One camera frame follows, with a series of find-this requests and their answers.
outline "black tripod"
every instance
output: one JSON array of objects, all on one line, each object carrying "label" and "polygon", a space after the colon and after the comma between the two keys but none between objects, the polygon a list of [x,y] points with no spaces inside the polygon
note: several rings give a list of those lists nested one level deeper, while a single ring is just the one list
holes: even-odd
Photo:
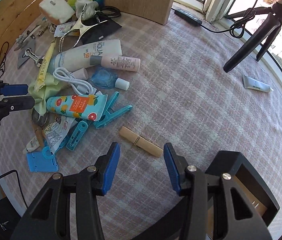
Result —
[{"label": "black tripod", "polygon": [[[268,14],[268,17],[256,32],[246,41],[246,43],[225,63],[223,70],[228,73],[235,68],[246,56],[267,37],[264,45],[256,55],[256,60],[259,61],[272,42],[279,34],[282,27],[282,4],[276,2],[272,7],[257,7],[254,9],[256,15]],[[227,19],[243,17],[245,11],[228,15]]]}]

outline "plaid fabric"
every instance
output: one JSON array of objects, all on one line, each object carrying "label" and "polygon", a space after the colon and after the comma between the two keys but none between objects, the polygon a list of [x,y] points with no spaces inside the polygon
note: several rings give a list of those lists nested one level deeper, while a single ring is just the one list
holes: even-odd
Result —
[{"label": "plaid fabric", "polygon": [[[125,13],[117,22],[123,28],[108,39],[120,39],[123,55],[140,58],[141,67],[138,73],[118,71],[120,78],[130,81],[130,88],[120,90],[114,107],[132,104],[134,108],[105,128],[90,127],[74,152],[65,148],[57,153],[59,171],[70,175],[94,164],[111,142],[120,143],[112,188],[98,197],[105,238],[131,239],[180,201],[163,157],[153,157],[119,137],[124,125],[160,147],[171,142],[178,154],[204,171],[219,150],[242,152],[279,202],[281,209],[269,227],[277,239],[282,233],[282,95],[275,83],[252,56],[225,73],[224,63],[241,45],[224,34],[193,27],[173,11],[165,26]],[[48,31],[36,38],[36,54],[44,55],[52,38]],[[18,53],[14,47],[10,50],[3,79],[30,84],[38,67],[28,60],[17,70]],[[244,89],[242,74],[271,85],[274,91]],[[113,90],[102,92],[111,95]],[[11,113],[0,127],[0,169],[19,171],[28,204],[52,175],[31,173],[22,154],[34,136],[30,116],[30,110]],[[23,205],[16,178],[9,176],[6,181]],[[74,198],[71,236],[77,238]]]}]

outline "light green fabric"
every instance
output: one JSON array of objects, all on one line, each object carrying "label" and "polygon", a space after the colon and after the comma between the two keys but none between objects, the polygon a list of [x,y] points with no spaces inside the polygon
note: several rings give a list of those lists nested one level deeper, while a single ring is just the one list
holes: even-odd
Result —
[{"label": "light green fabric", "polygon": [[38,92],[35,91],[35,83],[36,80],[29,85],[28,92],[35,100],[34,109],[40,115],[44,115],[47,111],[46,102],[48,98],[54,97],[61,89],[67,87],[68,84],[62,81],[58,81],[49,73],[47,73],[46,75],[46,85]]}]

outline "white bottle cap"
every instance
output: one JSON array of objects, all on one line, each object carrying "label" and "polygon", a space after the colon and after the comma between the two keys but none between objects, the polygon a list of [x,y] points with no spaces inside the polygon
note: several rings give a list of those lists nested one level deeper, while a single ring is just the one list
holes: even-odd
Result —
[{"label": "white bottle cap", "polygon": [[116,88],[119,88],[119,89],[128,90],[128,88],[130,86],[130,82],[128,82],[128,81],[126,81],[124,79],[118,78],[116,80],[114,86]]}]

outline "white cable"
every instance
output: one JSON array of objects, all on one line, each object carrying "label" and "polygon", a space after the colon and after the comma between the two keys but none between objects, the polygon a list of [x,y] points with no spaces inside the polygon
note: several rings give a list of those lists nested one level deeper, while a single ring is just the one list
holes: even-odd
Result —
[{"label": "white cable", "polygon": [[93,94],[93,87],[89,82],[81,79],[76,79],[74,75],[65,68],[56,68],[53,72],[53,76],[60,81],[70,84],[77,95],[83,94],[77,89],[75,85],[80,85],[81,87],[86,88],[89,92],[89,95]]}]

